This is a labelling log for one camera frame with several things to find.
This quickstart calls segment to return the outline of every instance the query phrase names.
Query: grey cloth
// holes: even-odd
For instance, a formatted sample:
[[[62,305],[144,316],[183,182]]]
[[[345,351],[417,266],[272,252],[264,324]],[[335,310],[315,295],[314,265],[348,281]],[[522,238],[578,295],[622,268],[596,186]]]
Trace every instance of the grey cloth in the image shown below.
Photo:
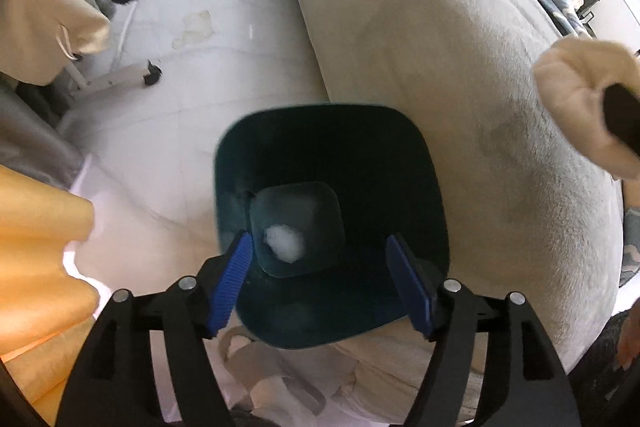
[[[0,164],[67,190],[84,157],[0,78]]]

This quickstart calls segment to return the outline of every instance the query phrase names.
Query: human hand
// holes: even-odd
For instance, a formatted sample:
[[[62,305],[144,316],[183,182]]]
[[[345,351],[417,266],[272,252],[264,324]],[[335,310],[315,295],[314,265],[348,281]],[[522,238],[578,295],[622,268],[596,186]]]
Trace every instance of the human hand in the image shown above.
[[[631,307],[618,341],[617,363],[626,371],[640,355],[640,299]]]

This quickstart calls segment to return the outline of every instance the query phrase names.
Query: orange fabric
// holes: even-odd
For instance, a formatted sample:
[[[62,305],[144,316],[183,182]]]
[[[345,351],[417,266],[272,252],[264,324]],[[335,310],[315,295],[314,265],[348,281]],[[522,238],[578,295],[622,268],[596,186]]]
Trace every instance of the orange fabric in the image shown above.
[[[50,425],[98,304],[63,250],[93,226],[89,201],[0,166],[0,356]]]
[[[65,386],[66,379],[33,404],[33,408],[51,427],[56,423],[56,416],[58,415],[58,409],[60,407],[60,401],[62,400],[62,394],[65,391]]]
[[[41,399],[52,385],[64,380],[94,325],[93,317],[5,363],[7,371],[29,402]]]

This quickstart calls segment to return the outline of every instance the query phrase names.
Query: cotton ball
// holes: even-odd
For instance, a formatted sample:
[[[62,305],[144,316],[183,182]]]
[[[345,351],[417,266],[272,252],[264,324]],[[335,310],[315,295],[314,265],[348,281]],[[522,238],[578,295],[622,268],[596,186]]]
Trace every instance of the cotton ball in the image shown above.
[[[295,263],[305,254],[305,240],[302,234],[287,225],[273,225],[266,229],[264,241],[284,263]]]

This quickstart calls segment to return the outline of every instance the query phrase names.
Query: blue gripper pad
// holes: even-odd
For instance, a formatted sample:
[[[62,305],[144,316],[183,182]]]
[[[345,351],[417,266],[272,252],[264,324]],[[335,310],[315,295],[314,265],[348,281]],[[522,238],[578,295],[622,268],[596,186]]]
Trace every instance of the blue gripper pad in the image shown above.
[[[244,283],[251,259],[254,256],[254,242],[251,235],[243,233],[235,248],[227,252],[229,260],[218,280],[215,289],[209,295],[209,318],[207,329],[215,337],[226,326],[233,311],[240,288]]]
[[[436,330],[436,288],[440,281],[427,281],[425,286],[416,272],[418,260],[401,237],[389,236],[385,251],[386,265],[412,326],[425,339],[431,338]]]

